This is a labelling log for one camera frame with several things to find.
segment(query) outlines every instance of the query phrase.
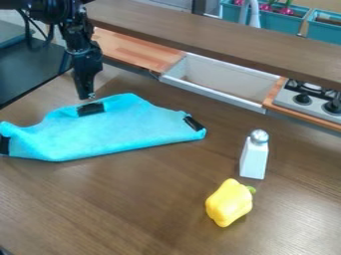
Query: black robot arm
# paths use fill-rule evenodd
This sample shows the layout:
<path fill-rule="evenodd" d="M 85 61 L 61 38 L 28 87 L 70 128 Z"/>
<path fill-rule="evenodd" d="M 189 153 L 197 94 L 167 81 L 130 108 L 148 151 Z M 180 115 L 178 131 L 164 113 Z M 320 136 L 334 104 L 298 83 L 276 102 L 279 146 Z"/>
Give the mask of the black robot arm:
<path fill-rule="evenodd" d="M 92 1 L 0 0 L 0 9 L 18 10 L 27 26 L 29 19 L 44 22 L 51 26 L 50 35 L 53 35 L 54 27 L 58 26 L 67 43 L 67 52 L 73 57 L 73 75 L 81 100 L 95 95 L 94 78 L 103 70 L 102 51 L 99 45 L 91 40 L 94 27 L 89 22 L 84 7 Z"/>

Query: white salt shaker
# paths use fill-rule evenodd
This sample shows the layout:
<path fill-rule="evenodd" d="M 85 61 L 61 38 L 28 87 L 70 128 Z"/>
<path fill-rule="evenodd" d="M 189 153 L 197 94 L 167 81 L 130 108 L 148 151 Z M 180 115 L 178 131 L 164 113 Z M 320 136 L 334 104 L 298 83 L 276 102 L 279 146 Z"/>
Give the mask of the white salt shaker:
<path fill-rule="evenodd" d="M 264 179 L 269 154 L 269 134 L 262 130 L 254 130 L 246 139 L 239 162 L 239 174 L 242 177 Z"/>

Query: stove knob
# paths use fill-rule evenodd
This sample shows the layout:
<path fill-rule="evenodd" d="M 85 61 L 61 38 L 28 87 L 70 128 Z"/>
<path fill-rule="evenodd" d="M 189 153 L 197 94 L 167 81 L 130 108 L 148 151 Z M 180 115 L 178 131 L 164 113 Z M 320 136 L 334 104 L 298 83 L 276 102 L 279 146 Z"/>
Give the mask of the stove knob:
<path fill-rule="evenodd" d="M 341 115 L 341 102 L 338 99 L 334 99 L 323 105 L 325 111 L 332 115 Z"/>
<path fill-rule="evenodd" d="M 299 105 L 308 106 L 311 104 L 311 99 L 307 93 L 302 93 L 294 97 L 294 101 Z"/>

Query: silver shaker cap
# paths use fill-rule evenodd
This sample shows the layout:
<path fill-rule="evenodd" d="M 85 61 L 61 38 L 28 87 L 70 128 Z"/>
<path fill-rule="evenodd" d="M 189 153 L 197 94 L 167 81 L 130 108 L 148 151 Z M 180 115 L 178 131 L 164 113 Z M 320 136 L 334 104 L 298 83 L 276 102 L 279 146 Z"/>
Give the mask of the silver shaker cap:
<path fill-rule="evenodd" d="M 250 135 L 251 141 L 254 144 L 265 144 L 269 142 L 269 134 L 262 130 L 262 129 L 256 129 L 254 130 Z"/>

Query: storage bin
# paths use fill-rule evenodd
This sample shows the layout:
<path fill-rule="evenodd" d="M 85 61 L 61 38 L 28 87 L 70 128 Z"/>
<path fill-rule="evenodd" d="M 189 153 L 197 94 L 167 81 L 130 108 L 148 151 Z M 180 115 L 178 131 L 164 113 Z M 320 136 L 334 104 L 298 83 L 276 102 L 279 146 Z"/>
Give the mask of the storage bin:
<path fill-rule="evenodd" d="M 284 3 L 275 3 L 272 5 L 273 9 L 282 9 L 285 7 Z M 301 7 L 297 5 L 290 5 L 295 14 L 299 14 L 300 17 L 283 15 L 280 13 L 260 11 L 260 24 L 261 28 L 274 30 L 290 35 L 297 35 L 300 33 L 303 21 L 306 19 L 308 12 L 307 7 Z"/>
<path fill-rule="evenodd" d="M 262 102 L 278 79 L 275 75 L 187 53 L 160 81 L 265 114 Z"/>
<path fill-rule="evenodd" d="M 230 22 L 239 22 L 239 14 L 241 7 L 233 4 L 234 0 L 222 0 L 220 2 L 222 10 L 222 19 Z M 250 12 L 247 13 L 246 24 L 249 23 Z"/>
<path fill-rule="evenodd" d="M 234 5 L 233 0 L 222 0 L 222 19 L 238 22 L 240 14 L 240 6 Z M 265 3 L 265 1 L 259 1 L 259 5 Z M 282 9 L 285 7 L 284 3 L 275 3 L 272 5 L 274 9 Z M 283 15 L 275 12 L 260 11 L 260 24 L 261 28 L 274 30 L 286 34 L 297 35 L 300 33 L 303 21 L 310 11 L 307 7 L 301 7 L 297 5 L 291 5 L 290 8 L 301 17 Z M 250 20 L 250 11 L 247 14 L 247 24 Z"/>
<path fill-rule="evenodd" d="M 341 22 L 340 13 L 314 9 L 308 17 L 309 28 L 307 38 L 340 45 L 341 26 L 316 21 L 315 19 L 319 16 Z"/>

